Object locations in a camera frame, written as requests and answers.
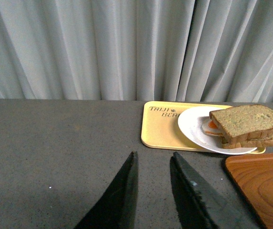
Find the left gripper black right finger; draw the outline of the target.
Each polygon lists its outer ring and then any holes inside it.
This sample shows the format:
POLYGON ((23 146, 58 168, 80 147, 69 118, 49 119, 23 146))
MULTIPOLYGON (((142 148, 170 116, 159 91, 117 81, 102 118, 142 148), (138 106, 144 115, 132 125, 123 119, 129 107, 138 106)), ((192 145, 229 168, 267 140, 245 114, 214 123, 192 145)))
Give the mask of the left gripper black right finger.
POLYGON ((172 193, 183 229, 263 229, 221 196, 178 152, 170 159, 172 193))

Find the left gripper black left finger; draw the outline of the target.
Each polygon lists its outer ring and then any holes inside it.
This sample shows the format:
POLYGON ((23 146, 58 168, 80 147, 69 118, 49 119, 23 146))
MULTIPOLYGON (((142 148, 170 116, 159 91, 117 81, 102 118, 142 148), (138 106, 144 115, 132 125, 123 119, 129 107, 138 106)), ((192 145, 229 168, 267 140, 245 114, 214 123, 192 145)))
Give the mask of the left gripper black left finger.
POLYGON ((131 152, 101 198, 76 229, 133 229, 138 198, 138 154, 131 152))

